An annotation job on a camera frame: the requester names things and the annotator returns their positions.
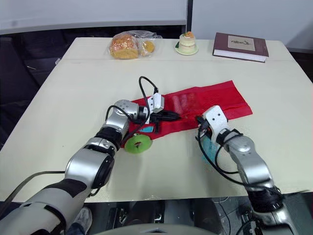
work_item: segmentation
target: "small cake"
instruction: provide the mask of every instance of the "small cake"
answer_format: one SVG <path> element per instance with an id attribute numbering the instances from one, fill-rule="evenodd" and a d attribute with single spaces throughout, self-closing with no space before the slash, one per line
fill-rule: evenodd
<path id="1" fill-rule="evenodd" d="M 192 32 L 186 32 L 179 37 L 179 51 L 192 53 L 196 50 L 196 38 Z"/>

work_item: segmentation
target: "wall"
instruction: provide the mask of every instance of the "wall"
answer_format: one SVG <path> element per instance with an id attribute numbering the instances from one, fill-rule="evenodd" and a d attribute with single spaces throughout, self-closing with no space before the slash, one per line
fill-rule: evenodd
<path id="1" fill-rule="evenodd" d="M 194 0 L 192 31 L 198 39 L 225 32 L 313 50 L 313 0 Z"/>
<path id="2" fill-rule="evenodd" d="M 186 24 L 186 0 L 0 0 L 0 34 Z"/>

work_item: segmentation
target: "green object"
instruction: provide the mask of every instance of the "green object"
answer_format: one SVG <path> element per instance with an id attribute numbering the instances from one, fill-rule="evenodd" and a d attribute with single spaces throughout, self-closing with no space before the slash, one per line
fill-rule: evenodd
<path id="1" fill-rule="evenodd" d="M 146 135 L 137 135 L 127 140 L 125 151 L 129 153 L 142 153 L 152 145 L 152 140 Z"/>

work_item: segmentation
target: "plastic bag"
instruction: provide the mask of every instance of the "plastic bag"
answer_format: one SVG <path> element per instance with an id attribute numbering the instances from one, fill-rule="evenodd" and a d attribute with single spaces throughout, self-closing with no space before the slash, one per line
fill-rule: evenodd
<path id="1" fill-rule="evenodd" d="M 161 36 L 145 30 L 132 30 L 116 34 L 109 45 L 115 59 L 135 59 L 151 56 L 159 46 Z"/>

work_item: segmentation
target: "shoe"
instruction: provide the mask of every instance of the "shoe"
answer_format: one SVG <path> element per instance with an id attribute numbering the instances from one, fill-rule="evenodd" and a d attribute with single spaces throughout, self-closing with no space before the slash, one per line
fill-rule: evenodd
<path id="1" fill-rule="evenodd" d="M 80 224 L 83 227 L 86 235 L 92 224 L 91 210 L 87 207 L 83 207 L 76 216 L 74 223 Z"/>

